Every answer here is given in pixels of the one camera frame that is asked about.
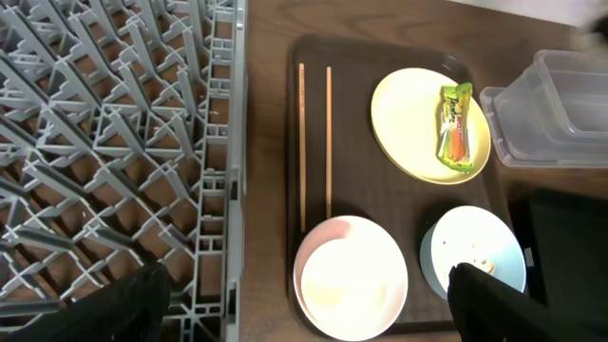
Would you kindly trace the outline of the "light blue bowl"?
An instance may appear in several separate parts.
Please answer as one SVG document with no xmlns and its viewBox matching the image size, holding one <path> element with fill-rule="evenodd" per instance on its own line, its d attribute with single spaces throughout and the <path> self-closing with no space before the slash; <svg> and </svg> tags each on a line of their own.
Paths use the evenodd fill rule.
<svg viewBox="0 0 608 342">
<path fill-rule="evenodd" d="M 491 275 L 519 292 L 526 286 L 522 248 L 510 228 L 493 213 L 477 206 L 448 210 L 427 230 L 420 264 L 430 288 L 447 299 L 449 272 L 474 257 L 495 263 Z"/>
</svg>

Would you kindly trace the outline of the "white pink bowl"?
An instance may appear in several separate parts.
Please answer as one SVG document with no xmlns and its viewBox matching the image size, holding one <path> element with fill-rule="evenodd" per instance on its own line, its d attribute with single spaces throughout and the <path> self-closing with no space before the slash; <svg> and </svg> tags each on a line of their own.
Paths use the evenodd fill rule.
<svg viewBox="0 0 608 342">
<path fill-rule="evenodd" d="M 357 216 L 317 224 L 298 247 L 292 281 L 308 320 L 342 341 L 386 331 L 404 308 L 409 288 L 396 241 L 377 223 Z"/>
</svg>

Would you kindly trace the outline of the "rice food waste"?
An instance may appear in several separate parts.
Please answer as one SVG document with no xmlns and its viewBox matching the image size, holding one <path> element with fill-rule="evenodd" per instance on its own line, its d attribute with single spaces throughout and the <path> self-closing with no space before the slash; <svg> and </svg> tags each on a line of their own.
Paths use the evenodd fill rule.
<svg viewBox="0 0 608 342">
<path fill-rule="evenodd" d="M 490 275 L 492 275 L 496 269 L 495 263 L 488 258 L 474 257 L 470 259 L 468 263 Z"/>
</svg>

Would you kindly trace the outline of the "green snack wrapper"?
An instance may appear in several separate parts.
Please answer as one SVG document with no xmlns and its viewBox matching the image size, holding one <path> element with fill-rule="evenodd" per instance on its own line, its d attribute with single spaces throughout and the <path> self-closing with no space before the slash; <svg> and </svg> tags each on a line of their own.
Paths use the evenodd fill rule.
<svg viewBox="0 0 608 342">
<path fill-rule="evenodd" d="M 462 173 L 469 173 L 473 169 L 466 127 L 471 95 L 472 83 L 441 87 L 437 157 L 443 165 Z"/>
</svg>

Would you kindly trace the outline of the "clear plastic waste bin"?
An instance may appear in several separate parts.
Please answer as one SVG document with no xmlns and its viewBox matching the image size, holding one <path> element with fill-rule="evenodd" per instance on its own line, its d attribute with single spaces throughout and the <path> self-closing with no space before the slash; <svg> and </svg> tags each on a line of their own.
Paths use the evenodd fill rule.
<svg viewBox="0 0 608 342">
<path fill-rule="evenodd" d="M 607 166 L 607 62 L 541 50 L 509 86 L 486 87 L 481 107 L 508 167 Z"/>
</svg>

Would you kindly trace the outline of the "black food waste tray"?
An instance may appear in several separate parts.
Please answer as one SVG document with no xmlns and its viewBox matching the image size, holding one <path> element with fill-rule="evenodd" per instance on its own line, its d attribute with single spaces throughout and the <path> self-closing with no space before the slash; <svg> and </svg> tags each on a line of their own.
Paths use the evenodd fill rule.
<svg viewBox="0 0 608 342">
<path fill-rule="evenodd" d="M 537 190 L 509 204 L 529 292 L 551 312 L 607 327 L 607 201 Z"/>
</svg>

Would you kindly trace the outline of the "dark brown serving tray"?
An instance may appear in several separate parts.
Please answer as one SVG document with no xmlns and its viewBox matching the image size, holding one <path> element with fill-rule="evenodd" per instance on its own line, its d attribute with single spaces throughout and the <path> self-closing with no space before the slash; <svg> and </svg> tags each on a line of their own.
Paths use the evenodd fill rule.
<svg viewBox="0 0 608 342">
<path fill-rule="evenodd" d="M 298 156 L 298 64 L 305 65 L 306 231 L 300 229 Z M 421 47 L 331 35 L 302 36 L 288 57 L 286 128 L 286 282 L 292 314 L 310 334 L 316 328 L 298 306 L 292 281 L 295 255 L 303 238 L 325 220 L 325 70 L 338 78 L 332 112 L 334 129 L 332 214 L 355 215 L 383 227 L 399 245 L 408 267 L 404 309 L 384 335 L 423 338 L 456 332 L 447 302 L 428 286 L 419 263 L 420 244 L 432 222 L 459 205 L 474 205 L 511 221 L 496 163 L 489 161 L 473 180 L 438 185 L 417 180 L 389 160 L 371 126 L 372 93 L 393 71 L 421 67 L 458 83 L 468 82 L 470 68 L 460 58 Z"/>
</svg>

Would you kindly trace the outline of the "wooden chopstick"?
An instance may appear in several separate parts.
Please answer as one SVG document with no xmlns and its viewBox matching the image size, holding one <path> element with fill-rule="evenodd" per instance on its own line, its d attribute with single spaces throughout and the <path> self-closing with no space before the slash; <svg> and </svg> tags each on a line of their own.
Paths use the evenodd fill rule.
<svg viewBox="0 0 608 342">
<path fill-rule="evenodd" d="M 306 231 L 306 118 L 305 118 L 305 65 L 298 64 L 298 156 L 300 185 L 300 229 Z"/>
<path fill-rule="evenodd" d="M 332 68 L 326 67 L 326 215 L 332 217 Z"/>
</svg>

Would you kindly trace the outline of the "yellow round plate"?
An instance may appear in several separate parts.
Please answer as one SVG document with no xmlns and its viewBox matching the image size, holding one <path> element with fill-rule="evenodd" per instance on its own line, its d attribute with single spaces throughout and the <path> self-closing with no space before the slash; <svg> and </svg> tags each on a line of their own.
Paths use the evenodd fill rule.
<svg viewBox="0 0 608 342">
<path fill-rule="evenodd" d="M 420 181 L 453 185 L 470 181 L 485 168 L 491 140 L 485 115 L 476 101 L 466 117 L 473 170 L 447 167 L 437 156 L 440 146 L 442 86 L 459 84 L 425 68 L 409 67 L 386 76 L 373 92 L 370 118 L 374 136 L 388 158 Z"/>
</svg>

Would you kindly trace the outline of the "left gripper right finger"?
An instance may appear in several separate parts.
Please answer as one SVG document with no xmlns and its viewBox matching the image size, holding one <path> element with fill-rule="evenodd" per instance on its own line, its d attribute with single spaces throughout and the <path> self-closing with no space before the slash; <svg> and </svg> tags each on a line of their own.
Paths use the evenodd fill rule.
<svg viewBox="0 0 608 342">
<path fill-rule="evenodd" d="M 568 321 L 469 263 L 451 268 L 447 302 L 463 342 L 605 341 L 607 333 Z"/>
</svg>

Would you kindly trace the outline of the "grey plastic dish rack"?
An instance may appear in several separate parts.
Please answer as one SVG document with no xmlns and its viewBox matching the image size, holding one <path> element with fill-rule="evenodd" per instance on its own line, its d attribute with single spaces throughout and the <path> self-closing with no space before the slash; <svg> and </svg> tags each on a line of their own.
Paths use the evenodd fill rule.
<svg viewBox="0 0 608 342">
<path fill-rule="evenodd" d="M 162 340 L 238 340 L 247 14 L 2 2 L 2 334 L 160 263 Z"/>
</svg>

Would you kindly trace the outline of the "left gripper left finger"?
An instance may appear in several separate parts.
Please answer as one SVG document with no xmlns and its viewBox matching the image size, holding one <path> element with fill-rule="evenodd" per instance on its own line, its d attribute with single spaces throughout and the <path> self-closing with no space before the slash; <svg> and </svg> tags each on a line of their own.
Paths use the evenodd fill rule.
<svg viewBox="0 0 608 342">
<path fill-rule="evenodd" d="M 166 267 L 145 265 L 70 307 L 10 333 L 13 342 L 155 341 L 170 306 Z"/>
</svg>

